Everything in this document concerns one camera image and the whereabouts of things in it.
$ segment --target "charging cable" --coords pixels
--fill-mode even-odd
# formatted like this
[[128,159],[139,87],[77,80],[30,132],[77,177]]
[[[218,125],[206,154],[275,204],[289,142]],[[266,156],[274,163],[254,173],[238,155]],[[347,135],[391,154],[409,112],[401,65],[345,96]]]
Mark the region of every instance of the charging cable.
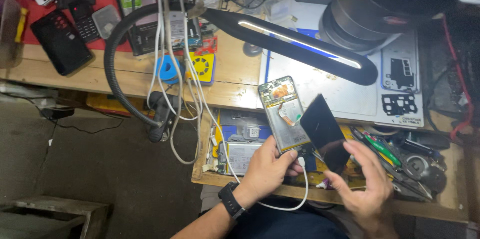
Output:
[[265,203],[258,202],[259,204],[261,204],[265,207],[268,207],[268,208],[277,209],[277,210],[281,210],[281,211],[295,211],[295,210],[299,209],[300,207],[302,207],[302,205],[307,201],[308,178],[307,178],[307,171],[305,170],[305,160],[303,159],[303,157],[299,157],[297,159],[298,159],[298,163],[300,164],[301,168],[303,169],[303,175],[305,175],[305,197],[303,197],[303,200],[300,202],[300,204],[297,205],[297,207],[294,207],[294,208],[281,208],[281,207],[275,207],[275,206],[272,206],[272,205],[268,205],[268,204],[265,204]]
[[[183,5],[183,0],[180,0],[180,7],[181,7],[181,11],[182,11],[182,14],[185,15],[185,7]],[[183,20],[183,26],[184,28],[187,28],[187,18],[184,18]],[[222,128],[219,126],[219,124],[217,123],[217,120],[215,119],[215,117],[213,116],[212,112],[210,111],[210,109],[208,108],[208,104],[207,104],[207,101],[205,99],[205,95],[204,95],[204,92],[202,90],[202,86],[200,84],[200,81],[199,81],[199,78],[198,78],[198,75],[197,75],[197,72],[195,71],[195,67],[192,63],[192,60],[190,58],[190,53],[189,53],[189,49],[188,49],[188,35],[187,35],[187,30],[185,29],[184,30],[184,38],[185,38],[185,64],[187,65],[187,67],[189,68],[190,72],[192,73],[192,76],[193,76],[193,79],[192,81],[196,84],[195,86],[197,87],[197,90],[199,90],[199,98],[200,98],[200,103],[203,101],[204,102],[204,106],[205,106],[205,110],[207,111],[208,115],[212,118],[212,121],[213,123],[215,124],[216,128],[219,130],[220,132],[220,136],[222,138],[222,147],[223,147],[223,150],[225,152],[225,157],[226,157],[226,162],[228,164],[228,166],[232,167],[231,163],[230,163],[230,159],[229,159],[229,154],[227,152],[227,147],[225,146],[225,138],[223,136],[223,132],[222,132]],[[307,200],[307,196],[308,196],[308,176],[307,176],[307,171],[305,170],[305,160],[303,159],[303,157],[299,157],[298,158],[298,163],[300,164],[300,166],[302,167],[303,169],[303,175],[305,176],[305,196],[303,197],[303,200],[301,201],[301,203],[294,207],[294,208],[280,208],[280,207],[275,207],[275,206],[271,206],[271,205],[267,205],[267,204],[264,204],[264,203],[261,203],[261,202],[258,202],[259,204],[263,205],[263,206],[266,206],[268,208],[272,208],[272,209],[277,209],[277,210],[282,210],[282,211],[294,211],[294,210],[297,210],[298,208],[300,208],[304,203],[305,201]],[[235,174],[235,172],[233,171],[233,169],[230,169],[231,172],[232,172],[232,175],[235,177],[235,179],[237,180],[238,183],[241,183],[238,176]]]

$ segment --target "wristwatch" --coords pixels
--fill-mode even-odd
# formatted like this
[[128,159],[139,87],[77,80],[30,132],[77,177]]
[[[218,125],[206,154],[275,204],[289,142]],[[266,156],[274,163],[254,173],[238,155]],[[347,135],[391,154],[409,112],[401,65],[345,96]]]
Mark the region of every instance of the wristwatch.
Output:
[[239,185],[236,182],[229,182],[222,190],[219,191],[218,197],[222,199],[223,205],[225,205],[226,211],[232,216],[233,219],[237,219],[242,215],[245,210],[233,196],[233,190]]

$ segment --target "phone battery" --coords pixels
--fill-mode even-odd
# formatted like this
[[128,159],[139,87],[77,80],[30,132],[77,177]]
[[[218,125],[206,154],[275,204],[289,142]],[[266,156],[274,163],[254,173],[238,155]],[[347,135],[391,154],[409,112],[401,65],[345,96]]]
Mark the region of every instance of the phone battery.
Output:
[[298,98],[294,98],[290,101],[286,101],[280,107],[275,105],[268,107],[266,112],[271,122],[273,132],[275,133],[278,144],[276,145],[280,151],[285,151],[299,145],[310,142],[307,133],[303,130],[299,122],[294,126],[291,126],[285,122],[285,120],[279,115],[279,108],[282,113],[295,119],[297,121],[298,115],[303,114],[302,105]]
[[245,175],[250,159],[261,145],[261,143],[227,142],[226,150],[232,166],[226,167],[226,173],[232,174],[233,170],[237,175]]

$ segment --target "workbench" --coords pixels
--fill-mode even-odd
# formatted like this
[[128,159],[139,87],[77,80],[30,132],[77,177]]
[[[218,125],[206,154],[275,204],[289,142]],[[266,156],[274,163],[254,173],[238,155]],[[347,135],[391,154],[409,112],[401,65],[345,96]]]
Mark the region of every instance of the workbench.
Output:
[[[256,110],[257,85],[260,71],[260,55],[247,57],[243,54],[243,42],[223,31],[218,36],[218,52],[216,54],[215,82],[212,86],[203,87],[207,103],[211,108],[222,107],[241,110]],[[80,71],[69,77],[60,76],[53,68],[47,55],[38,45],[23,45],[19,56],[22,62],[12,69],[0,69],[0,78],[41,85],[46,87],[73,89],[88,92],[111,94],[105,78],[103,51],[92,50],[95,60]],[[153,55],[133,57],[131,53],[117,52],[115,70],[120,88],[125,95],[146,98],[152,78],[154,65]],[[178,89],[174,86],[170,94],[176,95]],[[191,101],[189,93],[185,93],[186,101]],[[452,119],[432,112],[432,119],[441,131],[452,129]],[[201,154],[194,164],[191,180],[194,183],[225,186],[233,177],[214,172],[202,172],[206,162],[206,154],[212,121],[209,116],[203,116],[201,136]],[[423,129],[431,130],[429,125]],[[415,216],[437,218],[450,221],[467,222],[469,218],[466,195],[466,180],[464,171],[463,149],[452,144],[451,148],[442,151],[447,164],[447,186],[438,196],[437,202],[420,203],[395,200],[394,211]],[[302,198],[304,187],[283,185],[275,194]],[[341,203],[335,191],[310,188],[308,198],[311,200]]]

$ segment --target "black phone case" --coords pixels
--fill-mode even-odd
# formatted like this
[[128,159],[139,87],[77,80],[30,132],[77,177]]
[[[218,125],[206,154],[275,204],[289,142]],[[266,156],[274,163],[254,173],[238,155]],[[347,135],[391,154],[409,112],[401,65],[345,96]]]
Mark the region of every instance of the black phone case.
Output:
[[62,76],[72,73],[93,58],[77,30],[59,10],[35,21],[30,28]]

